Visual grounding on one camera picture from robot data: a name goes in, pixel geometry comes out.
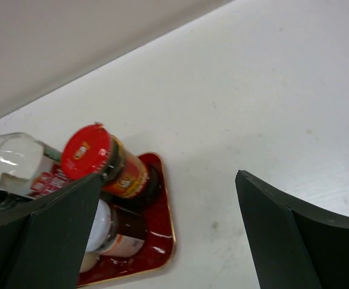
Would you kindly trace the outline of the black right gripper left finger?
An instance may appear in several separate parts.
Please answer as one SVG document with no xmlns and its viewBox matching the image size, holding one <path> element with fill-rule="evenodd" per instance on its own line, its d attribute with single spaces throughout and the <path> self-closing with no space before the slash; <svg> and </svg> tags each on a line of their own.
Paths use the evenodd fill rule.
<svg viewBox="0 0 349 289">
<path fill-rule="evenodd" d="M 87 175 L 0 214 L 0 288 L 75 288 L 102 188 Z"/>
</svg>

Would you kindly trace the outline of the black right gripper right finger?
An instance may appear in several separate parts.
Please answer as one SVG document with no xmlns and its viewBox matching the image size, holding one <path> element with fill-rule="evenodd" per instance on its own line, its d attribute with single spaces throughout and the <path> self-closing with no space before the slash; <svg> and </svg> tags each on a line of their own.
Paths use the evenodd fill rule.
<svg viewBox="0 0 349 289">
<path fill-rule="evenodd" d="M 235 184 L 261 288 L 349 288 L 349 217 L 244 170 Z"/>
</svg>

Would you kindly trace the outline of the grey lid spice jar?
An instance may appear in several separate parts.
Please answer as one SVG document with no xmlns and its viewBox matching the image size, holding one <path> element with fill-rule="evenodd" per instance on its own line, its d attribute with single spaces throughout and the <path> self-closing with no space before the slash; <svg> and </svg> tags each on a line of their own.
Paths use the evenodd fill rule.
<svg viewBox="0 0 349 289">
<path fill-rule="evenodd" d="M 84 273 L 91 270 L 99 262 L 99 255 L 91 252 L 86 252 L 82 259 L 79 272 Z"/>
</svg>

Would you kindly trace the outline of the black cap clear bottle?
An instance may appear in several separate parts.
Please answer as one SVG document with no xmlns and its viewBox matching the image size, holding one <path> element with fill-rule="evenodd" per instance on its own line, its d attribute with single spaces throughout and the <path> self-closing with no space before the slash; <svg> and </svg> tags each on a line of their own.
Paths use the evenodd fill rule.
<svg viewBox="0 0 349 289">
<path fill-rule="evenodd" d="M 30 201 L 31 199 L 26 197 L 0 190 L 0 213 L 9 211 Z"/>
</svg>

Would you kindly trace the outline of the white lid spice jar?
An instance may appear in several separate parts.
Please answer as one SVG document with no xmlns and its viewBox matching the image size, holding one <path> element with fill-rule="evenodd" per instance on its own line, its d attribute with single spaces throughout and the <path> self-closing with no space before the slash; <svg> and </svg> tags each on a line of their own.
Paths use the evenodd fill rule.
<svg viewBox="0 0 349 289">
<path fill-rule="evenodd" d="M 129 258 L 142 249 L 146 238 L 147 225 L 141 215 L 99 200 L 85 251 Z"/>
</svg>

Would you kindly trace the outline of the dark red sauce bottle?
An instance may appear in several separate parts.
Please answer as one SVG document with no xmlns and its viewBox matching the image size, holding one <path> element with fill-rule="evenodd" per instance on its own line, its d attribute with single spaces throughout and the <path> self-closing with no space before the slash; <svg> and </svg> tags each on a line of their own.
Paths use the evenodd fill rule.
<svg viewBox="0 0 349 289">
<path fill-rule="evenodd" d="M 34 137 L 0 135 L 0 190 L 37 199 L 72 181 L 60 166 L 61 152 Z"/>
</svg>

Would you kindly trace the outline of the red lid white jar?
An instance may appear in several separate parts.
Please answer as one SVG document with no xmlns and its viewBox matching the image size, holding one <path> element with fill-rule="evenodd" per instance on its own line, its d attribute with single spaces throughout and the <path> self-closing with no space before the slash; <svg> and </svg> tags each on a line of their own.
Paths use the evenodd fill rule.
<svg viewBox="0 0 349 289">
<path fill-rule="evenodd" d="M 71 180 L 97 173 L 103 191 L 124 199 L 139 197 L 150 181 L 147 166 L 101 123 L 75 132 L 61 155 L 61 168 Z"/>
</svg>

